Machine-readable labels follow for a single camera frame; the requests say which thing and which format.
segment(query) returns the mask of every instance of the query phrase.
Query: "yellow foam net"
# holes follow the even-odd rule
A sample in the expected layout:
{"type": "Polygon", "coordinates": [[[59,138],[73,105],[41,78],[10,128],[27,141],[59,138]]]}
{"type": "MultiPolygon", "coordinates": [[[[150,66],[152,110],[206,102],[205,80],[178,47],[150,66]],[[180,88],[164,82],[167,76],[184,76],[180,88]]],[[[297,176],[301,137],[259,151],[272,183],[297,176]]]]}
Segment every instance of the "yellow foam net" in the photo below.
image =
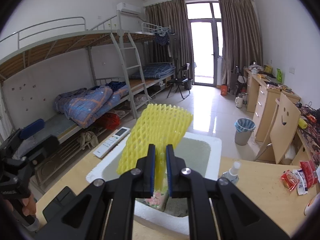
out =
{"type": "Polygon", "coordinates": [[[149,144],[156,146],[155,190],[162,189],[166,169],[166,146],[178,145],[186,133],[193,115],[187,110],[171,106],[149,104],[132,128],[122,151],[118,174],[135,168],[137,160],[147,156],[149,144]]]}

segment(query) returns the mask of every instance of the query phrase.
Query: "plastic bag liner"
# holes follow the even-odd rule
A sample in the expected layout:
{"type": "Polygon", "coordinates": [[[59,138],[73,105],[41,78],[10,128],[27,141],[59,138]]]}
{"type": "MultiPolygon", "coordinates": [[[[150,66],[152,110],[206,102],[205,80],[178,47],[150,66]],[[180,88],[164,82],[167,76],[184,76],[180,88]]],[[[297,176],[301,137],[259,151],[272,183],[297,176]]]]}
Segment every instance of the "plastic bag liner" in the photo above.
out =
{"type": "Polygon", "coordinates": [[[251,132],[256,126],[254,122],[248,118],[240,118],[235,122],[237,132],[251,132]]]}

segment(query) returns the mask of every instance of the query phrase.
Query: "air conditioner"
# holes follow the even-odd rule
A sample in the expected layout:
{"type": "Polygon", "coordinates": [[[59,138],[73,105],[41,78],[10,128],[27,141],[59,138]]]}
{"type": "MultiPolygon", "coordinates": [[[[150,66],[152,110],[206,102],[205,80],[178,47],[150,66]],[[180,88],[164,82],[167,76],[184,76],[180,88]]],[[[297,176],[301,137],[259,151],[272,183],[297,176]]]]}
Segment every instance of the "air conditioner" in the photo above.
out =
{"type": "Polygon", "coordinates": [[[141,7],[124,3],[124,2],[117,4],[117,10],[125,13],[131,13],[137,16],[141,15],[141,7]]]}

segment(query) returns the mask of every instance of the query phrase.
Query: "trash can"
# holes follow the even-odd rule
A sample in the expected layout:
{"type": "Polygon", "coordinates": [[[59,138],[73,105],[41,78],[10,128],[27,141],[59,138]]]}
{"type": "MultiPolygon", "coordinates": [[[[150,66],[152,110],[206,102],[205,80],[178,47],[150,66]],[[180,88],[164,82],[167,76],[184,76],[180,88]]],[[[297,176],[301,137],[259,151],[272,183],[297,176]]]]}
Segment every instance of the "trash can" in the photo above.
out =
{"type": "Polygon", "coordinates": [[[235,122],[236,134],[235,143],[238,145],[246,145],[256,128],[254,122],[248,118],[240,118],[235,122]]]}
{"type": "Polygon", "coordinates": [[[192,82],[193,82],[193,79],[188,79],[188,81],[184,83],[184,89],[190,90],[192,88],[192,82]]]}

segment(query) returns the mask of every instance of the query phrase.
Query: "wooden bed slats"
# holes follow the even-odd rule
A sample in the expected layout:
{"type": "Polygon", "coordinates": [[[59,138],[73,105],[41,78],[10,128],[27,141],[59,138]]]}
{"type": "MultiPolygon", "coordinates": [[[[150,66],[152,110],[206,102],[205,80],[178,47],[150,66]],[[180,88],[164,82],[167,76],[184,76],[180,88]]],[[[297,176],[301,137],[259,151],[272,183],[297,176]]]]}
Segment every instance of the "wooden bed slats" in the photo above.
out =
{"type": "MultiPolygon", "coordinates": [[[[119,35],[113,33],[116,41],[119,42],[119,35]]],[[[144,33],[131,33],[132,39],[135,42],[145,42],[154,39],[154,35],[144,33]]],[[[123,40],[125,43],[130,42],[128,34],[124,33],[123,40]]],[[[72,37],[51,40],[47,43],[37,45],[30,49],[21,50],[17,55],[12,55],[11,58],[0,64],[0,81],[10,78],[21,70],[41,62],[45,59],[55,57],[57,55],[67,53],[77,49],[83,49],[88,46],[102,46],[112,44],[110,32],[107,33],[90,33],[76,35],[72,37]]]]}

